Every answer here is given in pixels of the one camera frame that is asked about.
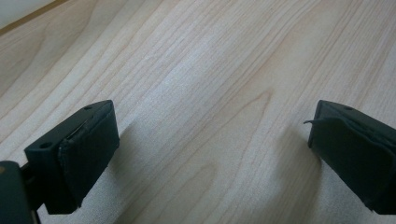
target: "light wooden surface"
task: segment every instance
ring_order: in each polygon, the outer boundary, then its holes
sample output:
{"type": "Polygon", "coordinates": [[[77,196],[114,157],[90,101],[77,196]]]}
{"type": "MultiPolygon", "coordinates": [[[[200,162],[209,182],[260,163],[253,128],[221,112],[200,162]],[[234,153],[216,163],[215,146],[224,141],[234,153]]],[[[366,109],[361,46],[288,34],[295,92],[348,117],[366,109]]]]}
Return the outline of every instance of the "light wooden surface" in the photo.
{"type": "Polygon", "coordinates": [[[0,36],[0,159],[112,99],[121,145],[43,223],[395,223],[306,141],[319,99],[396,127],[396,1],[71,0],[0,36]]]}

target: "black mechanical part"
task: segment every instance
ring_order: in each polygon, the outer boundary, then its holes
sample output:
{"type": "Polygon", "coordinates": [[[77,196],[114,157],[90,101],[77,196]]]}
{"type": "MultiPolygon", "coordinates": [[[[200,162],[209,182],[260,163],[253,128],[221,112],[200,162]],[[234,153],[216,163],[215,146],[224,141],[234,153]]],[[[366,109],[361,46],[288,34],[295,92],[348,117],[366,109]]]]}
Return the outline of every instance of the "black mechanical part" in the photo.
{"type": "Polygon", "coordinates": [[[119,145],[112,101],[81,108],[25,149],[28,163],[22,168],[0,163],[6,170],[0,174],[0,222],[38,223],[35,210],[42,203],[52,215],[73,213],[119,145]]]}
{"type": "Polygon", "coordinates": [[[319,101],[312,148],[371,210],[396,214],[396,130],[345,105],[319,101]]]}

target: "wood grain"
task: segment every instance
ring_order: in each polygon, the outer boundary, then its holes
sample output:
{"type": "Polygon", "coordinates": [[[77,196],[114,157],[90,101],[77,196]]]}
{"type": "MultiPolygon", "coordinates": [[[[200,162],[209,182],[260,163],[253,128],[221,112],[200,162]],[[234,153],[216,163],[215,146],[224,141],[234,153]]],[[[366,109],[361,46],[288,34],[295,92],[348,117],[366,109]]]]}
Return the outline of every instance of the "wood grain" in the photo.
{"type": "Polygon", "coordinates": [[[120,148],[43,223],[394,223],[306,141],[319,99],[396,127],[396,2],[70,0],[0,36],[0,159],[112,99],[120,148]]]}

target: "wooden floor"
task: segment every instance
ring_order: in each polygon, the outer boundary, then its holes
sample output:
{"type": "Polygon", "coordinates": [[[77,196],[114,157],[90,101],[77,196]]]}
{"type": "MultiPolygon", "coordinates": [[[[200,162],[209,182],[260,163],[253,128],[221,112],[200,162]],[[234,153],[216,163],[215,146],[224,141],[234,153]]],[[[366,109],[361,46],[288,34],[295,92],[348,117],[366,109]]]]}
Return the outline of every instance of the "wooden floor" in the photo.
{"type": "Polygon", "coordinates": [[[59,0],[0,1],[0,34],[2,34],[3,28],[12,22],[18,21],[54,1],[59,0]]]}
{"type": "Polygon", "coordinates": [[[120,148],[43,223],[395,223],[307,147],[319,99],[396,127],[396,1],[70,0],[0,36],[0,160],[112,99],[120,148]]]}

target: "black plastic part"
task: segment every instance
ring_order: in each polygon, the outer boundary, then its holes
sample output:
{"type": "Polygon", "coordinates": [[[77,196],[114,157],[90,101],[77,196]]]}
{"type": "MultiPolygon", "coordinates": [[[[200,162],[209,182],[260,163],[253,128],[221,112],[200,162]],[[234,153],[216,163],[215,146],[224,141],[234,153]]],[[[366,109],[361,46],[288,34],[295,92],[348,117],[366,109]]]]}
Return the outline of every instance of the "black plastic part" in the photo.
{"type": "Polygon", "coordinates": [[[30,208],[37,210],[43,204],[43,193],[37,177],[32,171],[29,163],[21,168],[22,178],[25,184],[26,193],[29,199],[30,208]]]}
{"type": "Polygon", "coordinates": [[[25,149],[49,214],[81,206],[120,139],[111,101],[87,105],[25,149]]]}
{"type": "Polygon", "coordinates": [[[319,101],[308,145],[371,210],[396,215],[396,130],[349,106],[319,101]]]}
{"type": "Polygon", "coordinates": [[[39,223],[15,161],[0,161],[0,196],[0,223],[39,223]]]}

